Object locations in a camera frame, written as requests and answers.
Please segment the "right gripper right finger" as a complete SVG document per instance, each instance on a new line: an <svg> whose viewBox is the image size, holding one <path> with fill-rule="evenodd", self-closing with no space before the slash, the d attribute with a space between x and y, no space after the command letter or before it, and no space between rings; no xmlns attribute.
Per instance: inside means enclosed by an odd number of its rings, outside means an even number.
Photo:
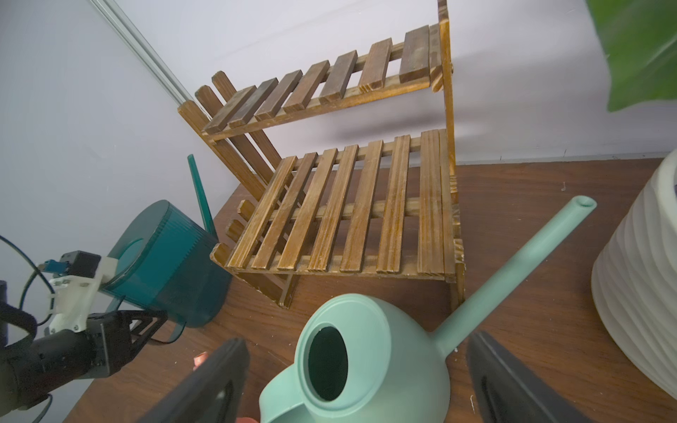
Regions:
<svg viewBox="0 0 677 423"><path fill-rule="evenodd" d="M469 337L466 361L485 422L589 422L486 331Z"/></svg>

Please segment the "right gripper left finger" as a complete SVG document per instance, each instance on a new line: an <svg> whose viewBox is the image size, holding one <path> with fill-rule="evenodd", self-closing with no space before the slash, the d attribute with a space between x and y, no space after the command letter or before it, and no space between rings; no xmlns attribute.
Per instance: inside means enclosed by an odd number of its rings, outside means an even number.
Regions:
<svg viewBox="0 0 677 423"><path fill-rule="evenodd" d="M250 354L233 338L208 356L186 379L143 415L141 422L235 422Z"/></svg>

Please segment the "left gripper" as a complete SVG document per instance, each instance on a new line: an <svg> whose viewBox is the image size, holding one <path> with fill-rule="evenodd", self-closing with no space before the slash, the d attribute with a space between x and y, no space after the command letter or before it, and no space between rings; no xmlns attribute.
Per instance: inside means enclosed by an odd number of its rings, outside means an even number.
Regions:
<svg viewBox="0 0 677 423"><path fill-rule="evenodd" d="M93 359L82 378L107 378L133 361L167 322L166 311L118 310L92 314L86 336Z"/></svg>

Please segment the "dark teal watering can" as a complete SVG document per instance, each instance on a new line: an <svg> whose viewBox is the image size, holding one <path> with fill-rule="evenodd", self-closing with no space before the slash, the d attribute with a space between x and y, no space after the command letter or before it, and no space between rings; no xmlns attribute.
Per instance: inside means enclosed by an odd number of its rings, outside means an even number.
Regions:
<svg viewBox="0 0 677 423"><path fill-rule="evenodd" d="M185 328L200 328L220 312L232 275L210 259L218 236L194 156L188 156L191 179L204 225L162 199L134 219L109 252L118 261L114 278L100 291L114 298L109 310L128 303L165 311L176 323L168 340Z"/></svg>

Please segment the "light green watering can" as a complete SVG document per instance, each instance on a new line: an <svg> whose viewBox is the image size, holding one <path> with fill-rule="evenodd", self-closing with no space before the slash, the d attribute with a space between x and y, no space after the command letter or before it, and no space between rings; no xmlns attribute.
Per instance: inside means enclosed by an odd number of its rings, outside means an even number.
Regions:
<svg viewBox="0 0 677 423"><path fill-rule="evenodd" d="M305 324L294 363L259 397L263 422L442 422L447 357L596 208L573 197L433 332L387 301L343 294Z"/></svg>

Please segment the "wooden slatted shelf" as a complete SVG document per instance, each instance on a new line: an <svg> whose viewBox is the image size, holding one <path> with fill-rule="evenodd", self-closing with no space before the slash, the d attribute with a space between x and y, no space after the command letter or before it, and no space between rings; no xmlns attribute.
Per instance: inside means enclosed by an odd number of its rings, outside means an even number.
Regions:
<svg viewBox="0 0 677 423"><path fill-rule="evenodd" d="M213 75L179 115L226 165L250 199L227 228L214 264L289 308L299 279L441 280L465 300L450 18L350 51L281 79L236 89ZM406 93L444 96L444 128L366 146L282 157L266 130Z"/></svg>

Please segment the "pink watering can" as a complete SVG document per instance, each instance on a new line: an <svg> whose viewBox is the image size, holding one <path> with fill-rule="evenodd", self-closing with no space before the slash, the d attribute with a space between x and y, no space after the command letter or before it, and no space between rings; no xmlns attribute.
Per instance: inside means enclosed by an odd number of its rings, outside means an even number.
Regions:
<svg viewBox="0 0 677 423"><path fill-rule="evenodd" d="M208 356L209 356L208 352L203 352L202 354L199 354L199 355L195 356L195 357L193 358L193 364L194 364L193 370L196 370L196 369L199 368L203 363L205 363L206 360L208 359Z"/></svg>

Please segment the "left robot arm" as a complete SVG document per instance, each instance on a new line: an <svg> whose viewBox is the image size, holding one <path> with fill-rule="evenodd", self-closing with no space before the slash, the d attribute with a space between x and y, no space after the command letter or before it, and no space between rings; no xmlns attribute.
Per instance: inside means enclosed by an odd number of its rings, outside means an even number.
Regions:
<svg viewBox="0 0 677 423"><path fill-rule="evenodd" d="M133 361L167 322L166 311L91 314L86 329L35 338L35 318L7 303L1 282L1 414L26 410L76 379L106 378Z"/></svg>

